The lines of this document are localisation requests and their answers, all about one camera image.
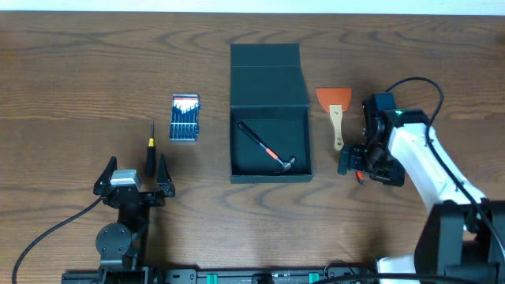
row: wooden table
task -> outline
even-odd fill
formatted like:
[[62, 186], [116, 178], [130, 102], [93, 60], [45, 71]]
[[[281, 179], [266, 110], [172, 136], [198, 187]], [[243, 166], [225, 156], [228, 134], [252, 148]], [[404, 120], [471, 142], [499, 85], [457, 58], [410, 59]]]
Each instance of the wooden table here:
[[[230, 43], [300, 43], [311, 103], [314, 178], [231, 185]], [[435, 123], [447, 152], [490, 198], [505, 181], [505, 18], [202, 13], [0, 13], [0, 282], [23, 249], [96, 196], [112, 155], [143, 169], [151, 121], [177, 197], [151, 211], [148, 257], [209, 267], [323, 266], [413, 251], [427, 212], [401, 188], [336, 173], [331, 123], [317, 87], [353, 89], [343, 120], [363, 141], [361, 101], [397, 80], [437, 80]], [[176, 92], [201, 96], [195, 145], [168, 139]], [[433, 87], [396, 91], [428, 115]], [[144, 188], [154, 182], [144, 179]], [[96, 269], [95, 236], [117, 212], [99, 205], [40, 242], [20, 283]]]

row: precision screwdriver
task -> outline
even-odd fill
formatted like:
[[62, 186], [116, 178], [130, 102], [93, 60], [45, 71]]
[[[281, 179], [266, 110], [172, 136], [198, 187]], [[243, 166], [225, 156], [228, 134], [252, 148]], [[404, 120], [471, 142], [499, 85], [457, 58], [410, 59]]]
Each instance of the precision screwdriver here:
[[148, 157], [145, 160], [145, 174], [148, 178], [155, 175], [156, 169], [156, 146], [155, 146], [155, 122], [151, 125], [151, 138], [148, 144]]

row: box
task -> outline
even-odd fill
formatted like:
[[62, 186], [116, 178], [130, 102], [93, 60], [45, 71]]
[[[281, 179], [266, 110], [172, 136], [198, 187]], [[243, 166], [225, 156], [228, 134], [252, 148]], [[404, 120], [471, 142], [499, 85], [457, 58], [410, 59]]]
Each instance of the box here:
[[[309, 98], [297, 44], [232, 44], [230, 80], [231, 183], [309, 182]], [[296, 163], [284, 175], [268, 153], [238, 127], [243, 121], [282, 160]]]

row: screwdriver set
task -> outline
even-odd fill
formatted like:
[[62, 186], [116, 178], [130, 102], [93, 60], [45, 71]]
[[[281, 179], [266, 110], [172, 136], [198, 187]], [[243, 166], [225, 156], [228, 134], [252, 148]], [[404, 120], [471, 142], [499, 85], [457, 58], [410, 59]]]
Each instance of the screwdriver set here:
[[196, 141], [199, 111], [200, 97], [197, 94], [174, 94], [170, 122], [172, 141]]

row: orange scraper blade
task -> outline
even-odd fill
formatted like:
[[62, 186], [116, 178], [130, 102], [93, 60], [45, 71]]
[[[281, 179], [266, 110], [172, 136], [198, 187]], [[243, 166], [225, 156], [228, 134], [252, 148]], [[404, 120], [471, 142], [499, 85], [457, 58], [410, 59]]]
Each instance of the orange scraper blade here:
[[350, 88], [317, 88], [317, 99], [326, 112], [330, 112], [330, 105], [341, 105], [346, 111], [350, 103]]

